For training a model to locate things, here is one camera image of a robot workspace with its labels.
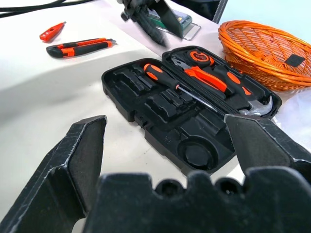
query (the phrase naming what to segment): black plastic case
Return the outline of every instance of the black plastic case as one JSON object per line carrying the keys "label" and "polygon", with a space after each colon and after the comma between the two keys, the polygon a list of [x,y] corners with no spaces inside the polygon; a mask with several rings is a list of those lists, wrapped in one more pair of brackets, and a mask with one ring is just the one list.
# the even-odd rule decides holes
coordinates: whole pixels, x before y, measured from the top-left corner
{"label": "black plastic case", "polygon": [[[236,94],[224,99],[172,63],[173,56],[182,58],[183,54],[192,49],[211,56],[215,65],[225,65],[262,103],[272,96],[272,111],[262,117],[272,118],[276,114],[281,106],[281,99],[275,93],[232,69],[220,57],[197,46],[166,52],[162,56],[163,62],[146,58],[113,68],[102,75],[102,82],[104,92],[122,115],[129,122],[137,122],[145,130],[146,140],[184,174],[194,169],[212,174],[234,156],[224,115],[239,113],[238,110],[248,104]],[[218,112],[208,109],[180,90],[171,90],[154,82],[143,70],[148,63],[161,67],[171,77],[179,80],[183,88],[213,103]]]}

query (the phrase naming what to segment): orange wicker basket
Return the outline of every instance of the orange wicker basket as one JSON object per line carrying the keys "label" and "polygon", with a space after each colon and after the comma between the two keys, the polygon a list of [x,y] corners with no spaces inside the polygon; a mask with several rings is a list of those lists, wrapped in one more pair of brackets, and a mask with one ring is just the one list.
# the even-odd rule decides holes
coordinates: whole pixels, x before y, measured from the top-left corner
{"label": "orange wicker basket", "polygon": [[[258,23],[230,21],[223,23],[219,39],[225,59],[274,91],[311,86],[311,45],[295,36]],[[305,60],[292,67],[285,61],[292,55]]]}

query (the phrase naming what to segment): black cable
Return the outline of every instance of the black cable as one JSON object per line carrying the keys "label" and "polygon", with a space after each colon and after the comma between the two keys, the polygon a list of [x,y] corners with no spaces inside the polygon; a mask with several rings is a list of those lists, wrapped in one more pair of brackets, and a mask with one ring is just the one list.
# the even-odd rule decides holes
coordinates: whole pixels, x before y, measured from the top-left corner
{"label": "black cable", "polygon": [[9,17],[9,16],[16,16],[32,11],[42,10],[42,9],[48,9],[48,8],[54,8],[54,7],[62,7],[62,6],[73,6],[78,5],[94,0],[78,0],[78,1],[71,1],[71,2],[65,2],[66,0],[57,0],[54,2],[50,2],[43,5],[37,5],[37,6],[21,6],[21,7],[0,7],[0,12],[6,12],[3,14],[0,14],[0,18]]}
{"label": "black cable", "polygon": [[19,6],[19,7],[0,7],[0,12],[16,12],[16,11],[31,11],[31,10],[40,10],[44,7],[51,7],[54,4],[61,4],[66,0],[56,0],[47,4],[37,5],[37,6]]}

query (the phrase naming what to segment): circular compartment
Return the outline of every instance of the circular compartment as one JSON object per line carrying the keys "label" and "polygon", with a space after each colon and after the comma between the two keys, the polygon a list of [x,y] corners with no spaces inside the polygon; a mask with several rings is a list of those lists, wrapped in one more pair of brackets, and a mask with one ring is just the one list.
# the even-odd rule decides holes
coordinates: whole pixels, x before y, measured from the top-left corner
{"label": "circular compartment", "polygon": [[178,155],[196,169],[211,170],[218,163],[216,149],[210,142],[199,137],[190,137],[180,142]]}

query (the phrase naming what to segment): white table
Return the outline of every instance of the white table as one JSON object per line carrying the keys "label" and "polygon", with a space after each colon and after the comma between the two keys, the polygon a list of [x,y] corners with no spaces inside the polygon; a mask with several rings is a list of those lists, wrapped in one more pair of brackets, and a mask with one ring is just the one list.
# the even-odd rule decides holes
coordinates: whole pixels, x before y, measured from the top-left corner
{"label": "white table", "polygon": [[[202,30],[192,42],[168,35],[169,49],[196,44],[222,55],[218,25],[183,7],[173,8],[189,13]],[[0,54],[0,220],[71,124],[96,115],[108,118],[102,173],[147,172],[154,186],[165,178],[186,185],[179,169],[146,142],[144,131],[128,123],[102,91],[100,77],[106,70],[145,57],[160,60],[164,51],[131,21],[123,23],[121,10],[114,1],[96,1],[0,20],[1,44],[6,45]],[[118,45],[87,56],[53,59],[39,35],[62,21],[67,24],[53,44],[105,36]],[[226,175],[243,180],[236,157],[211,178]]]}

